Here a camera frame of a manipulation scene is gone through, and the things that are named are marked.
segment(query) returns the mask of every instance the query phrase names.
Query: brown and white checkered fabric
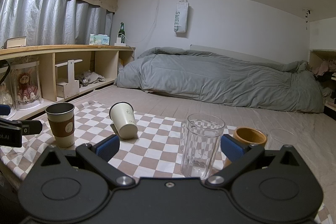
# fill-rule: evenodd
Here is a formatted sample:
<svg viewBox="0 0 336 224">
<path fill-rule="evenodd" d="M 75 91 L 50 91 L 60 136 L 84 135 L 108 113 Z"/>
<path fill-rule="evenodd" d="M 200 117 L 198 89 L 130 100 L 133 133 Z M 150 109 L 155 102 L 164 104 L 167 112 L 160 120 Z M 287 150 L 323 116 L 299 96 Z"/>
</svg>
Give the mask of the brown and white checkered fabric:
<svg viewBox="0 0 336 224">
<path fill-rule="evenodd" d="M 109 118 L 110 107 L 87 102 L 75 108 L 75 149 L 82 143 L 96 144 L 113 134 Z M 135 112 L 138 138 L 121 140 L 118 153 L 109 161 L 136 180 L 140 177 L 183 177 L 180 172 L 182 151 L 180 144 L 181 120 Z M 33 167 L 44 149 L 55 143 L 46 114 L 39 117 L 43 131 L 39 135 L 23 136 L 21 148 L 0 146 L 0 158 L 21 180 Z M 225 126 L 225 134 L 233 134 L 236 127 Z M 212 173 L 223 168 L 226 156 L 216 153 Z M 327 208 L 322 204 L 315 219 L 332 224 Z"/>
</svg>

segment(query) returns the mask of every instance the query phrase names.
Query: clear display case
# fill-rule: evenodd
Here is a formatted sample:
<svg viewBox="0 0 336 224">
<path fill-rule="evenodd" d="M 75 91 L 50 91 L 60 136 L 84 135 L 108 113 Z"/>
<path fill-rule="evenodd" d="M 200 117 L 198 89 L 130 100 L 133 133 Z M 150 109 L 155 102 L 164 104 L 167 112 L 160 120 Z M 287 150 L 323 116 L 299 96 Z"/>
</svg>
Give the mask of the clear display case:
<svg viewBox="0 0 336 224">
<path fill-rule="evenodd" d="M 5 75 L 8 67 L 0 68 L 0 79 Z M 0 115 L 1 118 L 10 119 L 16 113 L 17 106 L 15 105 L 15 100 L 13 100 L 13 88 L 11 84 L 10 74 L 7 75 L 4 82 L 0 84 L 0 104 L 10 106 L 10 114 Z"/>
<path fill-rule="evenodd" d="M 39 61 L 11 65 L 11 80 L 18 110 L 43 103 L 38 66 Z"/>
</svg>

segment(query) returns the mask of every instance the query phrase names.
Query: round white logo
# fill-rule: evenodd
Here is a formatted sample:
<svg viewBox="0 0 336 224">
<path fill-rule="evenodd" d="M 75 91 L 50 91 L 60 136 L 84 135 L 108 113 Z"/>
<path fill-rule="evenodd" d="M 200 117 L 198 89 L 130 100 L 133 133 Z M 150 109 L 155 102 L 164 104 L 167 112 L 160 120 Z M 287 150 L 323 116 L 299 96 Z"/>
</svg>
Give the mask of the round white logo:
<svg viewBox="0 0 336 224">
<path fill-rule="evenodd" d="M 74 127 L 73 122 L 70 122 L 70 123 L 68 123 L 67 126 L 65 127 L 65 131 L 66 131 L 67 133 L 70 133 L 70 132 L 72 131 L 73 127 Z"/>
</svg>

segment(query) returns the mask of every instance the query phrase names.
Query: silver bolt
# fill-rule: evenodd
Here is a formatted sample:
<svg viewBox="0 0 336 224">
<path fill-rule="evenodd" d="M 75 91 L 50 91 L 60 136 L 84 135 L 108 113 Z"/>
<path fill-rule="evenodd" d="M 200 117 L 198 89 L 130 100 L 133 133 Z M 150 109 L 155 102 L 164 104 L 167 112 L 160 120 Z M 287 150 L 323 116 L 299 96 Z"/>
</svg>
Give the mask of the silver bolt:
<svg viewBox="0 0 336 224">
<path fill-rule="evenodd" d="M 224 182 L 224 178 L 221 176 L 212 176 L 208 178 L 208 182 L 211 184 L 221 184 Z"/>
<path fill-rule="evenodd" d="M 171 187 L 174 187 L 175 186 L 175 183 L 174 182 L 167 182 L 165 184 L 168 188 L 171 188 Z"/>
<path fill-rule="evenodd" d="M 122 176 L 122 177 L 118 177 L 118 178 L 115 180 L 115 182 L 118 183 L 119 185 L 127 186 L 127 185 L 132 184 L 133 180 L 132 180 L 132 178 L 129 177 L 129 176 Z"/>
</svg>

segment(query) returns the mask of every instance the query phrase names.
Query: curtain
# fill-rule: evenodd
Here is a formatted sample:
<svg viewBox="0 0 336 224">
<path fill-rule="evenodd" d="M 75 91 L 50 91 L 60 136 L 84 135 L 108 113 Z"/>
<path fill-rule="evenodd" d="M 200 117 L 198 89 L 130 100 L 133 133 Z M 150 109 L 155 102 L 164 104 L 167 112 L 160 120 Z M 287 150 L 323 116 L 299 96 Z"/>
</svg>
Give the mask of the curtain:
<svg viewBox="0 0 336 224">
<path fill-rule="evenodd" d="M 27 46 L 88 44 L 110 36 L 113 13 L 82 0 L 0 0 L 0 46 L 26 37 Z"/>
</svg>

